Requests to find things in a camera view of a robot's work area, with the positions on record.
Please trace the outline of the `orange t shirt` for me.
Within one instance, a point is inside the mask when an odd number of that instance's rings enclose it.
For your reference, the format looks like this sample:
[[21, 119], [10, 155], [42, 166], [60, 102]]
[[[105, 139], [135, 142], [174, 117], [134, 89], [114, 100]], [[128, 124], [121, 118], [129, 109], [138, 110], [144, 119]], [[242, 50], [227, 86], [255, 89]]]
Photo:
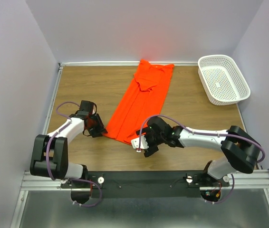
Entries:
[[153, 65], [141, 60], [104, 136], [131, 144], [144, 120], [160, 114], [173, 76], [173, 64]]

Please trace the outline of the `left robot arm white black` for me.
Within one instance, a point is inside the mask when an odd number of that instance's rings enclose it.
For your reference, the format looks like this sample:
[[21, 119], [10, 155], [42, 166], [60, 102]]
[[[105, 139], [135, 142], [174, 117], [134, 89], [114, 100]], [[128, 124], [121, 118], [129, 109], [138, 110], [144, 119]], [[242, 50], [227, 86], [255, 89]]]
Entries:
[[66, 122], [55, 131], [36, 136], [30, 161], [30, 174], [48, 177], [52, 180], [71, 179], [72, 183], [82, 188], [88, 181], [88, 170], [83, 164], [72, 163], [68, 159], [68, 145], [79, 134], [101, 137], [107, 130], [97, 113], [94, 102], [82, 100], [78, 110], [65, 117]]

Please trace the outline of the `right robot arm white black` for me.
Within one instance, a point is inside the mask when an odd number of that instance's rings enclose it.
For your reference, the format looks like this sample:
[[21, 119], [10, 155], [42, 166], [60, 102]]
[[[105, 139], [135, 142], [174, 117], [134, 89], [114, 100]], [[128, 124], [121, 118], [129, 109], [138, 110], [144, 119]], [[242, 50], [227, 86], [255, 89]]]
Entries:
[[199, 147], [224, 154], [220, 159], [209, 161], [201, 173], [190, 175], [188, 183], [227, 186], [229, 175], [237, 171], [251, 174], [255, 165], [265, 158], [261, 145], [238, 126], [218, 131], [197, 130], [181, 123], [171, 127], [164, 118], [164, 115], [152, 115], [136, 131], [137, 137], [131, 140], [131, 145], [137, 152], [143, 151], [144, 156], [149, 157], [164, 143], [172, 148]]

